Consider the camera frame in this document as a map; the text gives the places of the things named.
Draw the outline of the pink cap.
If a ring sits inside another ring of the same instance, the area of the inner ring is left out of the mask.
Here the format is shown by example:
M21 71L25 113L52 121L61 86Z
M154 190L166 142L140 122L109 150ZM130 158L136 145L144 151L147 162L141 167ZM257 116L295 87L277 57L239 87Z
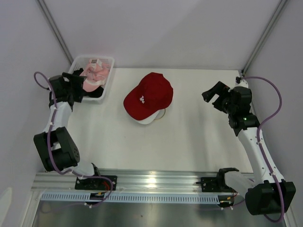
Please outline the pink cap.
M89 59L89 62L83 72L80 74L84 77L83 90L93 92L107 82L110 73L110 65L102 62L100 59Z

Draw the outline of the white NY cap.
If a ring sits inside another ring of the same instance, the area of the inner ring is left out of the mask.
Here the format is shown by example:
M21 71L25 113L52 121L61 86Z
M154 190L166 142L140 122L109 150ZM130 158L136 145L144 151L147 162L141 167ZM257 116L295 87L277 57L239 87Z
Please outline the white NY cap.
M147 117L143 120L136 120L136 121L142 125L150 124L150 123L154 122L154 119L155 119L156 115L158 114L158 112L159 111L156 111L155 113L153 113L152 115L150 115L149 117Z

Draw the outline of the red cap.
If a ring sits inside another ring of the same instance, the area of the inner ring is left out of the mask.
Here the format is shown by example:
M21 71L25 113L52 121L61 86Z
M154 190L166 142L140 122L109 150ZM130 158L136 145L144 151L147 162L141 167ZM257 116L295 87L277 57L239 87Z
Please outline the red cap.
M159 110L169 107L173 87L163 74L151 72L125 97L123 106L135 120L142 121Z

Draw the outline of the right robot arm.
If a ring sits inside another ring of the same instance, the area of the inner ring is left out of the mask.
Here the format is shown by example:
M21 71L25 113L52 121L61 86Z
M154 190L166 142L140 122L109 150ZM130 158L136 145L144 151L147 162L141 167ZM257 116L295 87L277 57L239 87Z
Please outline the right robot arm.
M202 93L203 100L227 114L229 125L244 147L253 170L254 180L246 178L236 168L221 168L217 172L216 187L221 191L232 189L243 196L251 215L280 214L289 209L296 193L293 182L285 180L277 169L263 139L261 124L251 112L252 91L246 81L230 88L217 82Z

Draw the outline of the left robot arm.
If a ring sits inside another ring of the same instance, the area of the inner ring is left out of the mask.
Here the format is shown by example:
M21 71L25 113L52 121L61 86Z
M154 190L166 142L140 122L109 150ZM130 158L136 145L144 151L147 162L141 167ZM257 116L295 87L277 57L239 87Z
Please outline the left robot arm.
M48 123L44 131L33 138L45 170L86 178L87 186L98 189L102 185L102 177L97 174L97 167L80 159L80 152L67 130L74 103L83 99L84 79L69 73L47 78L38 71L34 73L34 78L38 75L46 80L48 85L44 89L50 92Z

